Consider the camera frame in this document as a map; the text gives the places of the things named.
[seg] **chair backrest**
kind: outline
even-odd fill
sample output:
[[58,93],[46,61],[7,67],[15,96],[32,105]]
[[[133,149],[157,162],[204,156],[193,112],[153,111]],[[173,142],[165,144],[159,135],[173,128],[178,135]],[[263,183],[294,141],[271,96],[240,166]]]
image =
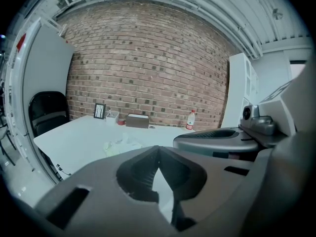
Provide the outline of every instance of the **chair backrest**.
[[34,137],[69,122],[66,97],[58,91],[37,93],[29,104],[29,118]]

